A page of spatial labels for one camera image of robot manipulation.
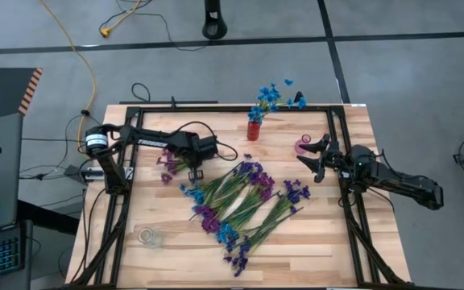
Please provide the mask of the clear glass vase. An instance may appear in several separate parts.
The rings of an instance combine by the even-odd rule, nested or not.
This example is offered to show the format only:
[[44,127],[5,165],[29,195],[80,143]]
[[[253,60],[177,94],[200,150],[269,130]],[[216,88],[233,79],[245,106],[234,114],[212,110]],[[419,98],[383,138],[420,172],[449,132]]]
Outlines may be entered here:
[[144,227],[138,233],[138,240],[150,248],[159,248],[163,244],[163,233],[161,230]]

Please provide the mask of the blue artificial flower stem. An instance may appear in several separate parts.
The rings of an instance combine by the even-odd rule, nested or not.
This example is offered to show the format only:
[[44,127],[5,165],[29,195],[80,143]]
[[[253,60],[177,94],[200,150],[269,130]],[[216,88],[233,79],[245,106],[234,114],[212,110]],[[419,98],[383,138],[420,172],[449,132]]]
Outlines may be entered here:
[[185,196],[191,197],[197,205],[208,205],[211,208],[229,207],[241,194],[246,185],[246,176],[238,172],[186,189]]
[[306,104],[305,108],[299,108],[294,104],[294,98],[284,99],[275,83],[271,83],[269,87],[261,87],[256,98],[257,102],[248,113],[248,121],[262,124],[267,115],[278,112],[280,108],[302,110],[307,107]]
[[217,241],[230,247],[239,239],[240,230],[253,218],[257,210],[277,194],[278,192],[250,191],[242,203],[221,220],[220,230],[216,233]]

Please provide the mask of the black orange-striped floor mat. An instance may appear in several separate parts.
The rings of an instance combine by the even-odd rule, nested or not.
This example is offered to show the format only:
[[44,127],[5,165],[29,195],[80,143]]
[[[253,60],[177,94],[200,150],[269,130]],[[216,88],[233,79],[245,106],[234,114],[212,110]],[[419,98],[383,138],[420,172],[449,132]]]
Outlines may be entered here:
[[43,68],[0,68],[0,117],[27,114],[43,73]]

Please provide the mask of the pink glass vase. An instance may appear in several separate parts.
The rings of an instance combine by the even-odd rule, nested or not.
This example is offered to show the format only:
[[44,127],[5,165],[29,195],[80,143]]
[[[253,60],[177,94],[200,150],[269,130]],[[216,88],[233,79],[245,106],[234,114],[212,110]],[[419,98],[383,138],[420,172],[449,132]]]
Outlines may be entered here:
[[294,144],[294,150],[297,155],[303,155],[306,153],[306,150],[302,149],[300,145],[308,144],[312,140],[310,135],[302,135]]

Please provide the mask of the black flat bar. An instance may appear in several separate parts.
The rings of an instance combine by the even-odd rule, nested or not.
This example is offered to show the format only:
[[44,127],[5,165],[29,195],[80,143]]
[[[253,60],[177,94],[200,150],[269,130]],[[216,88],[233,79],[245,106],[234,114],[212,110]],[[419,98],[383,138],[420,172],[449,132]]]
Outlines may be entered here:
[[169,105],[175,104],[175,106],[187,105],[187,104],[219,104],[218,101],[121,101],[119,105],[126,105],[126,106],[143,106],[143,105]]

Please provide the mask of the black stand base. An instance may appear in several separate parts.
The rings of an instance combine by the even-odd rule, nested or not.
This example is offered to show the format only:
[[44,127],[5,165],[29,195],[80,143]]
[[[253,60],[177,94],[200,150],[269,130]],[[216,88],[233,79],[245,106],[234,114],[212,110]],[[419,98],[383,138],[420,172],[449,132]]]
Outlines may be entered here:
[[204,0],[204,3],[205,21],[202,35],[210,40],[223,38],[228,28],[222,16],[221,0]]

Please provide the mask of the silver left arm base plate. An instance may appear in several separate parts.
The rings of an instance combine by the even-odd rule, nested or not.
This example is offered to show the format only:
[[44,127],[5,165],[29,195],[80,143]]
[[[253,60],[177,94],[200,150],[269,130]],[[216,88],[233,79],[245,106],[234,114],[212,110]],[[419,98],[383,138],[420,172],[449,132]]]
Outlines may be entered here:
[[[130,167],[125,167],[124,172],[125,172],[125,177],[127,179],[130,179],[134,174],[134,169],[130,168]],[[95,180],[104,180],[105,179],[105,173],[104,173],[102,168],[89,167],[89,168],[83,169],[81,171],[81,179],[84,182],[92,182],[92,181],[95,181]]]

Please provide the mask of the pile of loose flowers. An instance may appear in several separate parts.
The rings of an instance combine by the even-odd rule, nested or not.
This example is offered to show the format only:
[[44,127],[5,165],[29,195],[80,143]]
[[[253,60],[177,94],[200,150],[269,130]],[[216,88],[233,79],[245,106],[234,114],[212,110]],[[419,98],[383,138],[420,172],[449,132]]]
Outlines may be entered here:
[[[126,225],[107,258],[90,279],[119,289],[154,288],[324,288],[355,287],[380,281],[383,275],[363,248],[352,249],[346,227],[338,178],[333,171],[315,183],[313,174],[297,160],[295,142],[302,135],[335,138],[342,150],[354,144],[375,149],[375,137],[364,105],[310,105],[305,110],[281,110],[266,117],[259,139],[247,139],[247,105],[109,106],[105,120],[156,131],[182,129],[206,136],[214,132],[221,153],[251,154],[277,183],[298,179],[311,189],[302,210],[283,222],[251,256],[246,270],[234,277],[223,259],[225,250],[206,234],[192,215],[192,201],[180,191],[186,175],[170,184],[160,180],[156,148],[130,148],[122,154],[135,175]],[[144,246],[144,227],[161,230],[159,248]]]

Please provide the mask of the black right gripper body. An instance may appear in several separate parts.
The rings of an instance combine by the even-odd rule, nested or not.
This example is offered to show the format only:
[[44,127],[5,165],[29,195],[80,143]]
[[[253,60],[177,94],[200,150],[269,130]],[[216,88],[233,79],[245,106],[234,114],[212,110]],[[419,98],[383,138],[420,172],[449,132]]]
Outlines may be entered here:
[[346,162],[346,157],[339,150],[338,142],[329,142],[329,146],[323,152],[320,152],[320,158],[325,168],[331,168],[339,173],[340,177],[352,179],[354,177],[353,169]]

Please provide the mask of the purple artificial flower stem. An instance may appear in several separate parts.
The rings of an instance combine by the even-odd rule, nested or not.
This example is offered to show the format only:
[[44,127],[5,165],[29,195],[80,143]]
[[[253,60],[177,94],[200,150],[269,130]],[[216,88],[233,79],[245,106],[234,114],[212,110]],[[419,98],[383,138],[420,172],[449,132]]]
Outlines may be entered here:
[[253,177],[242,202],[222,220],[222,225],[233,230],[243,228],[260,206],[272,198],[274,184],[275,181],[266,172]]

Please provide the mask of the black desk foot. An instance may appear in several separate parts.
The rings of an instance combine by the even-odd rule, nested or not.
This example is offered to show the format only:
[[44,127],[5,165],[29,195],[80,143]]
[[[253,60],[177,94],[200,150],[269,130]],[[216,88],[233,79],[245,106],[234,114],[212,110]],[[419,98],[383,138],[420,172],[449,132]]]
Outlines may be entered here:
[[35,226],[55,230],[63,234],[76,235],[79,219],[57,213],[31,203],[18,200],[16,219],[30,220]]

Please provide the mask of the grey desk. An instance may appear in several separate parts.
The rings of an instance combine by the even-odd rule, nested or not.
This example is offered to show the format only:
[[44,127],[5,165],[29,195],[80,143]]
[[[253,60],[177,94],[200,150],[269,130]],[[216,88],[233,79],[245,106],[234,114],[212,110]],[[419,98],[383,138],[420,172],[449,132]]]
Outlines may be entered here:
[[16,220],[22,133],[21,114],[0,117],[0,228]]

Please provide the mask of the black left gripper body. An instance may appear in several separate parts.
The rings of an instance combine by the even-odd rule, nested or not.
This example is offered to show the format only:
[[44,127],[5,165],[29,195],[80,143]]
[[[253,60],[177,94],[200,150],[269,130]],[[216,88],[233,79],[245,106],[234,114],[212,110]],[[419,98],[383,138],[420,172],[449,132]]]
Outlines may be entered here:
[[203,162],[203,152],[201,150],[183,150],[181,159],[188,165],[189,168],[199,168]]

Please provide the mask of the red ribbed glass vase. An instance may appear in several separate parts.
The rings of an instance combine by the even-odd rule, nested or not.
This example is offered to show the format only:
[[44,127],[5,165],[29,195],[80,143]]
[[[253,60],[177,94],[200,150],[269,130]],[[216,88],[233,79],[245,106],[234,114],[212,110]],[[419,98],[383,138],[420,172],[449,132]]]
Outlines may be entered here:
[[259,122],[248,122],[246,137],[249,141],[256,141],[259,138],[260,127],[261,124]]

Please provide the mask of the grey power adapter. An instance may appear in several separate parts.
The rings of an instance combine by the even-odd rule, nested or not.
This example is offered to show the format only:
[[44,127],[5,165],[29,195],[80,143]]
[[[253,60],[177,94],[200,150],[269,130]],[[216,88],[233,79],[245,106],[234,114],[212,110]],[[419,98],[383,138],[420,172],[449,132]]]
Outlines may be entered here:
[[77,178],[77,177],[85,177],[91,173],[90,168],[80,168],[74,165],[69,165],[64,170],[64,175],[67,177]]

